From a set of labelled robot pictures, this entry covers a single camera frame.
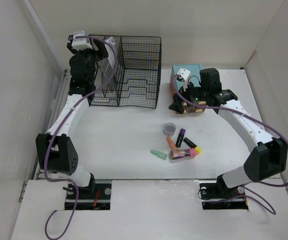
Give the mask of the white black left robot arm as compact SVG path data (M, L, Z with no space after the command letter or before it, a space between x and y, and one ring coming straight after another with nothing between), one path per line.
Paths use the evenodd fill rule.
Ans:
M108 71L111 82L118 52L113 37L106 40L71 37L67 48L73 54L69 60L71 78L67 100L54 124L46 133L37 135L36 147L45 177L56 181L62 176L88 199L96 191L94 176L79 164L71 135L94 98L98 67Z

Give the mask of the grey paper swatch booklet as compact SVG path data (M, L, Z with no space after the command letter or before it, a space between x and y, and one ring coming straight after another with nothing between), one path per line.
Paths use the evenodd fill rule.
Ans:
M113 46L113 49L115 50L115 52L117 52L116 41L113 36L105 39L105 41L110 43ZM110 77L113 73L113 67L115 65L115 57L114 57L113 51L111 50L109 46L105 44L104 47L107 50L108 57L103 58L103 60L100 62L100 66L101 66L101 69L102 69L102 72L104 74L105 81L106 81L108 77Z

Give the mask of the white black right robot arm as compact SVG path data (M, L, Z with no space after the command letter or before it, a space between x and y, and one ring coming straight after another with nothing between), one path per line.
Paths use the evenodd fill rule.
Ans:
M223 89L219 72L215 68L200 71L199 86L191 83L183 69L170 79L175 94L170 109L180 114L183 103L201 109L213 109L237 132L249 150L244 164L219 175L215 183L202 186L205 200L230 199L234 191L249 183L263 183L265 179L283 172L286 168L288 142L282 136L275 138L266 131L267 125L252 118L243 108L237 95Z

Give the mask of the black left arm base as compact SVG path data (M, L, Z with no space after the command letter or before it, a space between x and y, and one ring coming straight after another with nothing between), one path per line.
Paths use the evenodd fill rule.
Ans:
M69 183L66 191L65 210L72 210L76 201L76 188ZM107 211L111 206L112 180L96 180L94 190L79 188L77 211Z

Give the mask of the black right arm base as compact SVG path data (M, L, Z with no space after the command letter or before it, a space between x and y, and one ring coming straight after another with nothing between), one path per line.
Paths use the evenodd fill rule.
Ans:
M199 182L197 196L203 210L248 210L243 186L220 190L216 180Z

